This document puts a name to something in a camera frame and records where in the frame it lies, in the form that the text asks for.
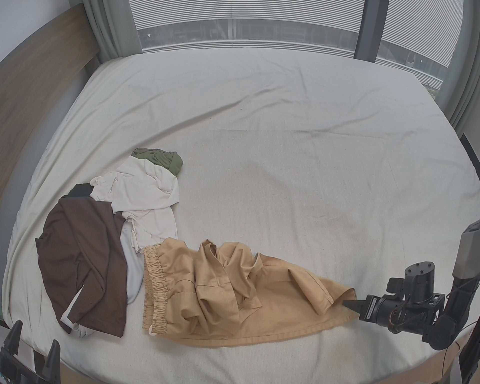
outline green garment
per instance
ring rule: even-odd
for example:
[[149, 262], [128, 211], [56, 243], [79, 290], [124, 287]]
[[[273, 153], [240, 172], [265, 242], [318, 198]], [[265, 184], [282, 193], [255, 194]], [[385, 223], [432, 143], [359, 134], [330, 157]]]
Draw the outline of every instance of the green garment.
[[180, 172], [183, 160], [177, 152], [166, 152], [161, 149], [136, 148], [132, 156], [137, 159], [147, 159], [156, 165], [168, 169], [173, 175], [177, 176]]

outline white bed sheet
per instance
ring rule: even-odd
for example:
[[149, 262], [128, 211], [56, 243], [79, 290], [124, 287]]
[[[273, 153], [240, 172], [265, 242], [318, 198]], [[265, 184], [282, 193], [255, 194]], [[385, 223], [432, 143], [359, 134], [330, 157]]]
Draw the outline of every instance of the white bed sheet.
[[[449, 292], [461, 232], [480, 216], [480, 182], [453, 129], [406, 72], [318, 53], [222, 48], [102, 65], [43, 154], [13, 230], [3, 316], [22, 338], [108, 383], [372, 383], [434, 353], [420, 337], [351, 322], [317, 335], [199, 349], [142, 330], [144, 290], [125, 335], [77, 339], [57, 324], [34, 237], [76, 183], [135, 147], [177, 151], [179, 239], [241, 241], [382, 295], [429, 260]], [[476, 297], [470, 320], [480, 313]]]

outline bed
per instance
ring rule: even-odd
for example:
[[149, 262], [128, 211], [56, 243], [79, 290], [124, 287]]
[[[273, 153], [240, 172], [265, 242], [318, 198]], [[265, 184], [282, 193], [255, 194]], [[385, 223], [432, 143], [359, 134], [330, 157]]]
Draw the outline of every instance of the bed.
[[[102, 64], [41, 157], [17, 215], [2, 288], [5, 322], [46, 355], [107, 383], [374, 383], [434, 354], [419, 336], [353, 321], [313, 336], [193, 348], [142, 329], [143, 288], [122, 338], [66, 334], [34, 237], [76, 183], [136, 147], [177, 151], [179, 239], [240, 241], [382, 295], [417, 261], [449, 292], [461, 232], [479, 219], [480, 182], [429, 93], [410, 73], [311, 52], [192, 49]], [[480, 314], [480, 298], [470, 321]]]

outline wooden headboard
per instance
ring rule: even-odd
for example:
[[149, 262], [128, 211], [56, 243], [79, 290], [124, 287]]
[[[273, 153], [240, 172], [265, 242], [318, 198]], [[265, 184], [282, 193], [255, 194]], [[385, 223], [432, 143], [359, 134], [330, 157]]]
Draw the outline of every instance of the wooden headboard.
[[78, 4], [0, 62], [0, 197], [32, 131], [97, 52]]

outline gray curtain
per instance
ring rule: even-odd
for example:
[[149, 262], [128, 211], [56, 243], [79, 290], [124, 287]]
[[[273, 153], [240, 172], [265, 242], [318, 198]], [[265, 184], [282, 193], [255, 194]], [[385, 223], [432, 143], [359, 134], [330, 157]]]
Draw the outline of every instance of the gray curtain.
[[464, 0], [460, 37], [436, 103], [461, 136], [480, 108], [480, 1]]
[[81, 2], [100, 47], [101, 63], [142, 53], [128, 0], [70, 0], [70, 6]]

